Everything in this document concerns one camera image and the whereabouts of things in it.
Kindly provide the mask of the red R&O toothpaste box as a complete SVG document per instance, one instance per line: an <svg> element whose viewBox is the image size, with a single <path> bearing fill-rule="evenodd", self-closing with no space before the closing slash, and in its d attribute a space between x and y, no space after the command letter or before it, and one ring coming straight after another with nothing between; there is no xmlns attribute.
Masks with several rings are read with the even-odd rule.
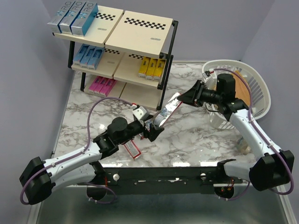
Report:
<svg viewBox="0 0 299 224"><path fill-rule="evenodd" d="M179 92L176 92L170 100L167 102L167 104L164 106L164 108L155 116L153 120L153 124L156 127L163 127L163 125L166 123L166 121L172 116L172 114L179 108L179 106L182 104L180 100L178 100L178 97L181 94Z"/></svg>

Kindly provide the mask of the yellow toothpaste box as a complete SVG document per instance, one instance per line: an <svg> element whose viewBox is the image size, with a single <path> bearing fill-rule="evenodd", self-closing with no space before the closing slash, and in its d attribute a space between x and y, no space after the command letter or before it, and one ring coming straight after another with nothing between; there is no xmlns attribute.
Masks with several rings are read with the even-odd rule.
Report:
<svg viewBox="0 0 299 224"><path fill-rule="evenodd" d="M153 81L160 81L164 67L165 67L166 60L165 59L158 59L155 71L153 73Z"/></svg>
<svg viewBox="0 0 299 224"><path fill-rule="evenodd" d="M142 63L140 65L139 71L138 71L138 76L142 77L142 78L146 78L146 74L147 74L147 70L149 67L149 63L150 63L151 58L150 57L144 57L142 59Z"/></svg>
<svg viewBox="0 0 299 224"><path fill-rule="evenodd" d="M146 72L146 79L147 80L153 80L154 72L156 69L158 59L151 58L149 61L148 69Z"/></svg>

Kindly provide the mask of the pink toothpaste box back side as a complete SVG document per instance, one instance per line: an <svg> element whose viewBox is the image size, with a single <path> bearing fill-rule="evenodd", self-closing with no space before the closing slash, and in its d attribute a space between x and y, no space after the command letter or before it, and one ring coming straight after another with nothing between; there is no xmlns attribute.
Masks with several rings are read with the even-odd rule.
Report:
<svg viewBox="0 0 299 224"><path fill-rule="evenodd" d="M109 79L106 81L105 85L102 87L100 90L100 95L107 97L110 91L113 89L114 85L116 84L116 80L114 79Z"/></svg>

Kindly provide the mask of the pink toothpaste box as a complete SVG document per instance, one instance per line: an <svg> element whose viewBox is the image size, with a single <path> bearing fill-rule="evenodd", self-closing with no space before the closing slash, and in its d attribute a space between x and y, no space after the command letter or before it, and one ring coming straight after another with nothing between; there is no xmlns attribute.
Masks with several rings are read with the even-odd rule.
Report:
<svg viewBox="0 0 299 224"><path fill-rule="evenodd" d="M110 91L113 89L114 85L116 84L116 80L114 79L109 79L106 81L105 85L102 87L100 90L100 95L107 97Z"/></svg>
<svg viewBox="0 0 299 224"><path fill-rule="evenodd" d="M92 84L90 85L88 91L94 92L94 90L96 89L96 87L98 86L98 84L101 82L102 79L103 77L97 76L95 80L92 82Z"/></svg>
<svg viewBox="0 0 299 224"><path fill-rule="evenodd" d="M101 90L102 88L107 84L107 82L109 81L110 79L106 78L106 77L103 77L97 84L97 86L95 87L94 89L94 93L97 94L97 95L101 95Z"/></svg>

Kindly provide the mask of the light blue toothpaste box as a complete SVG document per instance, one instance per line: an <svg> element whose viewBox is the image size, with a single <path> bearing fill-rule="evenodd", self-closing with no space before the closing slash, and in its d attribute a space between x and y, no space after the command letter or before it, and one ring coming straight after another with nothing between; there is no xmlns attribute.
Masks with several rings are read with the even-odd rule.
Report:
<svg viewBox="0 0 299 224"><path fill-rule="evenodd" d="M73 58L73 64L80 65L82 58L84 57L89 45L82 44L77 54Z"/></svg>
<svg viewBox="0 0 299 224"><path fill-rule="evenodd" d="M88 62L89 62L90 58L92 57L95 48L96 47L92 46L92 45L90 45L87 48L86 53L84 54L84 56L82 57L82 59L80 61L80 67L87 68Z"/></svg>
<svg viewBox="0 0 299 224"><path fill-rule="evenodd" d="M90 70L96 70L104 52L105 48L96 47L91 58L88 61L87 68Z"/></svg>

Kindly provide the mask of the blue metallic toothpaste box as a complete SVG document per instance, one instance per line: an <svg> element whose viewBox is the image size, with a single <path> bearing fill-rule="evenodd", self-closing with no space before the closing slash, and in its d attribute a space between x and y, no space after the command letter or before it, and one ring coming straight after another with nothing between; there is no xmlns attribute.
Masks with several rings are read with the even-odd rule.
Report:
<svg viewBox="0 0 299 224"><path fill-rule="evenodd" d="M78 17L71 25L72 34L76 36L85 36L97 13L97 2L87 1L82 7Z"/></svg>

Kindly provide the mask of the silver blue R&O box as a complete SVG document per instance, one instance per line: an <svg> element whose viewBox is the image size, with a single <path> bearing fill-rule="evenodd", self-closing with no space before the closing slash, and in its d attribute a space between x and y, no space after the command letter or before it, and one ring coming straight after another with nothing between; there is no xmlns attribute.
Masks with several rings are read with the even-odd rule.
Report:
<svg viewBox="0 0 299 224"><path fill-rule="evenodd" d="M70 7L69 11L65 15L65 17L60 21L59 27L61 33L64 34L72 34L71 25L78 17L81 9L85 5L86 1L83 0L76 0L74 1L73 5Z"/></svg>

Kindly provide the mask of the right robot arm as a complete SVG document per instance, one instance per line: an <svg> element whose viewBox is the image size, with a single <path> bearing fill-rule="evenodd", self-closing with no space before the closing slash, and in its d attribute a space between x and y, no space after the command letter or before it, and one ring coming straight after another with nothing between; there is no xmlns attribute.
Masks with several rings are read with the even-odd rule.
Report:
<svg viewBox="0 0 299 224"><path fill-rule="evenodd" d="M294 155L275 144L254 120L251 107L235 96L233 75L219 74L215 90L208 89L198 80L178 100L194 107L205 103L217 105L218 112L240 132L255 156L256 162L251 164L236 160L220 162L221 168L215 171L217 181L225 183L231 177L240 178L250 182L258 191L274 190L277 186L290 183L286 194L292 193Z"/></svg>

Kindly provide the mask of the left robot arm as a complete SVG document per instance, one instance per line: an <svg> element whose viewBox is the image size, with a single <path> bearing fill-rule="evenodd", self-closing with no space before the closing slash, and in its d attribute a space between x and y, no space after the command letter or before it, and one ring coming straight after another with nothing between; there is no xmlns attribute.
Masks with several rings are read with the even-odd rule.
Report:
<svg viewBox="0 0 299 224"><path fill-rule="evenodd" d="M153 142L164 130L163 127L134 119L128 123L123 117L113 119L107 130L88 139L87 145L60 157L42 160L40 157L31 159L19 181L22 185L20 202L34 205L48 198L54 190L77 183L99 184L103 181L103 172L94 166L99 160L111 156L135 136L143 134Z"/></svg>

